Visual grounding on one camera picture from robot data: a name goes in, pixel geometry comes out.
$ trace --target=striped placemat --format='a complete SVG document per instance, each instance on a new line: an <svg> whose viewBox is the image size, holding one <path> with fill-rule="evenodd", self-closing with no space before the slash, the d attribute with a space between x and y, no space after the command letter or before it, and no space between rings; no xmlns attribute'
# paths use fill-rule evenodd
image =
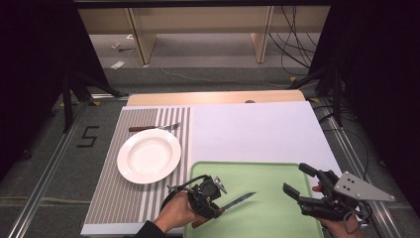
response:
<svg viewBox="0 0 420 238"><path fill-rule="evenodd" d="M96 186L85 224L136 223L158 217L160 205L168 195L167 185L188 179L188 135L191 108L145 108L121 111L105 164ZM135 132L132 126L168 125L181 122L171 133L181 145L181 160L166 178L150 184L136 184L123 178L117 168L120 148Z"/></svg>

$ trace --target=human hand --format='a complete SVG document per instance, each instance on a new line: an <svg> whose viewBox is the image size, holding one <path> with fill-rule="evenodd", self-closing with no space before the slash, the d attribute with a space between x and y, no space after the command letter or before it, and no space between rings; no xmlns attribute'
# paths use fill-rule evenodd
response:
<svg viewBox="0 0 420 238"><path fill-rule="evenodd" d="M182 227L198 219L204 218L195 213L189 204L188 194L181 191L166 204L154 224L166 233L172 228Z"/></svg>
<svg viewBox="0 0 420 238"><path fill-rule="evenodd" d="M322 184L319 182L318 185L312 187L313 191L321 191ZM321 224L328 227L334 238L362 238L362 232L359 229L359 221L353 214L346 221L332 221L324 218L315 217Z"/></svg>

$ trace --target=table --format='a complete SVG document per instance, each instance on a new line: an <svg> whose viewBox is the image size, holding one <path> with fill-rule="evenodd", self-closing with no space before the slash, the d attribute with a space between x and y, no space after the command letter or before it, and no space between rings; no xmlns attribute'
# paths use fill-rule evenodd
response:
<svg viewBox="0 0 420 238"><path fill-rule="evenodd" d="M250 100L256 103L244 103ZM183 153L174 173L147 185L122 178L116 155L131 136L127 128L133 123L175 121L182 122L182 129L173 134ZM136 233L143 221L158 215L159 201L167 194L165 186L186 181L191 166L200 161L307 163L341 174L310 104L298 90L133 95L121 112L81 234ZM309 181L317 184L315 178ZM170 234L181 232L174 229Z"/></svg>

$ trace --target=metal bracket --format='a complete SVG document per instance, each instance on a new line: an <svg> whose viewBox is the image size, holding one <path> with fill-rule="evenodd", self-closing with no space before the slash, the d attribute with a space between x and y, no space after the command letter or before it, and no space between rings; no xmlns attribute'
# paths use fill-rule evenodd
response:
<svg viewBox="0 0 420 238"><path fill-rule="evenodd" d="M343 173L334 186L334 190L356 200L395 201L395 197L393 195L370 185L349 172Z"/></svg>

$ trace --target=fork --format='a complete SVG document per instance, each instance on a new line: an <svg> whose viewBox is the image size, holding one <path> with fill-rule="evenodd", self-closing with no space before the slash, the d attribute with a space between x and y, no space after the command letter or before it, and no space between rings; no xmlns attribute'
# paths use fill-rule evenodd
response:
<svg viewBox="0 0 420 238"><path fill-rule="evenodd" d="M166 130L166 131L170 131L170 130L176 130L179 128L180 126L180 122L177 122L175 124L172 125L166 125L166 126L144 126L144 127L130 127L129 128L129 132L141 132L144 130L149 130L149 129L162 129L162 130Z"/></svg>

